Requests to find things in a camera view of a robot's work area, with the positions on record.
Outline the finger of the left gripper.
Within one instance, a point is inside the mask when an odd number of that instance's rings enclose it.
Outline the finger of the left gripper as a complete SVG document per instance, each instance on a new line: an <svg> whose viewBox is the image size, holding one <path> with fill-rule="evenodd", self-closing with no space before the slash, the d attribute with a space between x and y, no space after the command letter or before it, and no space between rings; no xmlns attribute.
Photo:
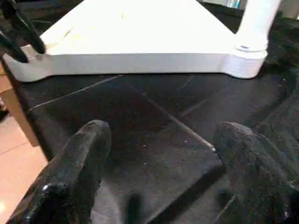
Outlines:
<svg viewBox="0 0 299 224"><path fill-rule="evenodd" d="M39 54L45 53L45 45L32 22L21 12L14 0L1 0L0 9L12 27L22 33L24 39Z"/></svg>
<svg viewBox="0 0 299 224"><path fill-rule="evenodd" d="M21 63L28 63L28 58L20 47L8 36L0 36L0 44L5 49L5 52L14 60Z"/></svg>

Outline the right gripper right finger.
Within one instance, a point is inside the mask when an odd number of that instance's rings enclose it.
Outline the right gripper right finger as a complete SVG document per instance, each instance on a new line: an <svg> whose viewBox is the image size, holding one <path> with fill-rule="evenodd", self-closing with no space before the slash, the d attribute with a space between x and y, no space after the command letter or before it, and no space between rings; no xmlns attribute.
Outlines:
<svg viewBox="0 0 299 224"><path fill-rule="evenodd" d="M214 147L226 168L245 224L297 224L299 174L267 137L235 122L222 122Z"/></svg>

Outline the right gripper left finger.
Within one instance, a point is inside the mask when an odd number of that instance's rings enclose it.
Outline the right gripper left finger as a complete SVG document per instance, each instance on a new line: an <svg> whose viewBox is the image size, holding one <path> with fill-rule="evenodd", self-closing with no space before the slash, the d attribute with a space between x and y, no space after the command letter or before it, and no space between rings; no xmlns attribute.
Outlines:
<svg viewBox="0 0 299 224"><path fill-rule="evenodd" d="M107 122L82 126L40 172L7 223L88 223L110 149Z"/></svg>

